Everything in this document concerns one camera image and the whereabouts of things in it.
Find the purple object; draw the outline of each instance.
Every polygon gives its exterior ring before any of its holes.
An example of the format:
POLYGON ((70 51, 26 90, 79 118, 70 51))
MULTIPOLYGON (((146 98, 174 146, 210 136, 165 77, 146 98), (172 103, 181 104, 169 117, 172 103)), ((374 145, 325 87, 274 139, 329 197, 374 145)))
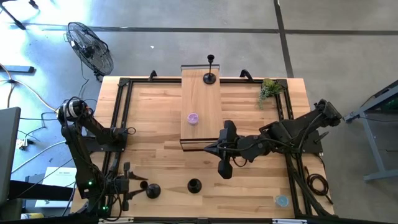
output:
POLYGON ((197 124, 199 120, 199 117, 196 113, 190 113, 188 115, 188 123, 190 124, 197 124))

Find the gray floor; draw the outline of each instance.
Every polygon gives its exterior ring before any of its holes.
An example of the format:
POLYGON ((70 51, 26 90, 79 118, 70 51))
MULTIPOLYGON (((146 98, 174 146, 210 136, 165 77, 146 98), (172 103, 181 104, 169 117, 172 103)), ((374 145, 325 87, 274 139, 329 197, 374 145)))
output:
MULTIPOLYGON (((27 1, 4 5, 21 21, 65 25, 70 21, 89 26, 120 27, 227 27, 277 29, 272 0, 214 1, 40 1, 40 12, 27 1)), ((398 27, 398 2, 393 0, 280 0, 286 29, 394 30, 398 27)), ((32 65, 34 75, 14 74, 28 83, 53 107, 77 95, 83 83, 80 61, 60 31, 28 31, 1 28, 10 19, 0 14, 0 62, 32 65)), ((222 76, 238 76, 243 68, 255 77, 286 77, 279 34, 207 34, 98 32, 109 44, 114 60, 112 75, 180 75, 181 64, 206 63, 214 54, 222 76)), ((368 96, 397 79, 397 36, 288 35, 295 77, 304 78, 311 103, 331 101, 344 115, 359 107, 368 96)), ((100 84, 90 78, 84 99, 97 99, 100 84)), ((0 86, 6 94, 8 84, 0 86)), ((22 116, 38 118, 45 106, 18 86, 11 106, 20 106, 22 116)), ((3 97, 2 107, 6 105, 3 97)), ((34 146, 16 151, 14 167, 47 146, 63 141, 57 121, 46 121, 37 131, 34 146)), ((21 121, 20 130, 40 127, 40 121, 21 121)), ((354 121, 330 129, 323 140, 324 160, 335 212, 341 217, 397 222, 398 178, 368 184, 363 175, 377 170, 362 124, 354 121)), ((387 166, 397 168, 397 154, 384 155, 387 166)), ((45 152, 12 175, 23 180, 41 174, 48 166, 70 159, 65 146, 45 152)))

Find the green plant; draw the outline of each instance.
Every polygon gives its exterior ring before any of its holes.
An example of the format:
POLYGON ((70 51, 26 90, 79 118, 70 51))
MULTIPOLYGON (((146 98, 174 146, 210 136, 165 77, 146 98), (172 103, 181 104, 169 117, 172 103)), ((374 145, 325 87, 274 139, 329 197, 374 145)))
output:
POLYGON ((275 96, 276 94, 279 94, 281 91, 282 91, 282 86, 279 83, 269 78, 265 78, 262 81, 262 86, 259 93, 259 100, 258 100, 259 108, 263 110, 264 107, 262 106, 262 102, 267 97, 275 96))

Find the wooden table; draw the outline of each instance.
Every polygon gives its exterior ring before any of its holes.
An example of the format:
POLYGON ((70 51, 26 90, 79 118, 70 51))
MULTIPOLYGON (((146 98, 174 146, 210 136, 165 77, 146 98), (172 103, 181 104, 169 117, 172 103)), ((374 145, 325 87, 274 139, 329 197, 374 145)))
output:
MULTIPOLYGON (((95 118, 105 127, 111 124, 119 78, 105 77, 99 93, 95 118)), ((287 83, 294 117, 308 113, 310 107, 303 79, 288 78, 287 83)), ((275 98, 265 101, 264 110, 258 108, 259 88, 258 84, 221 84, 222 117, 233 120, 240 135, 259 134, 258 128, 278 120, 275 98)), ((126 92, 122 96, 118 124, 126 92)), ((136 175, 148 178, 150 184, 159 184, 162 193, 157 199, 149 199, 145 193, 136 195, 129 201, 129 211, 123 212, 122 216, 293 217, 291 200, 285 208, 274 202, 275 196, 281 194, 291 198, 283 155, 260 156, 243 168, 232 163, 233 177, 224 180, 217 173, 218 157, 203 151, 181 150, 181 93, 181 83, 136 83, 132 88, 127 127, 135 127, 137 133, 128 137, 119 170, 123 170, 123 162, 129 161, 136 175), (198 194, 191 194, 187 189, 192 178, 202 182, 203 187, 198 194)), ((102 166, 103 157, 101 152, 91 156, 98 167, 102 166)), ((239 158, 237 162, 242 164, 243 160, 239 158)), ((310 173, 325 177, 319 158, 305 154, 303 164, 310 173)), ((139 189, 139 183, 138 180, 130 181, 130 190, 139 189)), ((297 193, 304 212, 302 193, 300 190, 297 193)), ((328 212, 333 213, 333 207, 325 197, 316 198, 328 212)), ((72 211, 81 208, 85 201, 76 192, 72 211)), ((119 206, 113 206, 112 216, 118 213, 119 206)))

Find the fan grille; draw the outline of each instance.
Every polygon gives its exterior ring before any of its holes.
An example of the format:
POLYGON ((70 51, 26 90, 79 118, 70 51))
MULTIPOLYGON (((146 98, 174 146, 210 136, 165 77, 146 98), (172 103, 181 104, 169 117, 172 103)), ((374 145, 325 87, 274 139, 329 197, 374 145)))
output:
POLYGON ((109 75, 113 61, 106 44, 86 25, 80 22, 68 24, 67 39, 77 56, 99 75, 109 75))

